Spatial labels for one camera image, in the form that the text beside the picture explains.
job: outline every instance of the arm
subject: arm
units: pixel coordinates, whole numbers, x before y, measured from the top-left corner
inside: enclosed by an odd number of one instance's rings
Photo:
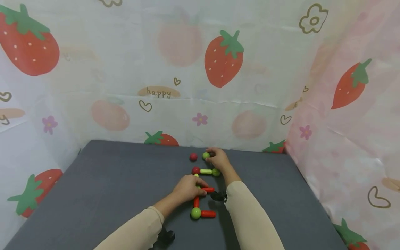
[[[271,249],[284,250],[278,233],[267,213],[256,198],[241,181],[240,177],[229,163],[225,152],[219,148],[209,148],[215,153],[208,158],[218,168],[227,186],[226,209],[229,211],[240,248],[243,250]]]
[[[198,177],[184,176],[171,194],[130,219],[94,250],[147,250],[151,248],[161,231],[164,218],[182,203],[207,194],[196,185],[208,187],[207,183]]]

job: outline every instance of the black clip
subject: black clip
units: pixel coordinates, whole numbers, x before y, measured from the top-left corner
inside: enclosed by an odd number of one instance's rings
[[[174,231],[170,230],[167,232],[164,226],[161,228],[161,232],[158,234],[157,241],[161,242],[164,245],[171,244],[175,239]]]
[[[222,192],[214,191],[211,193],[211,199],[225,203],[228,200],[228,197],[226,195],[226,191],[222,191]]]

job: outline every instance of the magnetic stick toy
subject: magnetic stick toy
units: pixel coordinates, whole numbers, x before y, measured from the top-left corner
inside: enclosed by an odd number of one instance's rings
[[[203,155],[203,160],[205,160],[206,158],[210,157],[210,154],[205,152]],[[195,161],[194,159],[197,159],[197,155],[196,154],[191,154],[190,155],[190,160],[191,161]],[[214,169],[200,169],[199,167],[194,167],[192,168],[192,174],[196,177],[199,177],[199,174],[208,174],[208,175],[213,175],[215,177],[218,177],[221,173],[218,169],[214,168]],[[205,190],[207,192],[207,194],[211,194],[214,193],[215,189],[213,187],[207,187],[207,188],[201,188],[202,190]],[[214,211],[208,211],[208,210],[201,210],[199,208],[200,205],[200,198],[198,196],[196,196],[193,200],[193,208],[192,211],[190,213],[190,216],[195,219],[198,220],[200,217],[201,218],[215,218],[217,213]]]

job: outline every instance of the red stick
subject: red stick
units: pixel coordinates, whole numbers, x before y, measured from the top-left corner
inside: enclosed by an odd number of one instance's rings
[[[215,218],[216,216],[217,216],[217,213],[214,211],[207,211],[207,210],[201,211],[202,218]]]
[[[212,192],[214,192],[214,188],[201,188],[202,190],[206,190],[206,192],[209,194],[209,193],[212,193]]]
[[[199,203],[200,203],[200,198],[198,196],[196,196],[193,200],[193,207],[194,208],[198,208],[199,207]]]

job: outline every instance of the beige sleeve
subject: beige sleeve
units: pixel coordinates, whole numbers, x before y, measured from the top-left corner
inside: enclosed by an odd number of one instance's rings
[[[156,242],[163,223],[164,216],[150,206],[110,234],[94,250],[148,250]]]
[[[267,213],[241,181],[226,189],[226,209],[230,213],[241,250],[284,250]]]

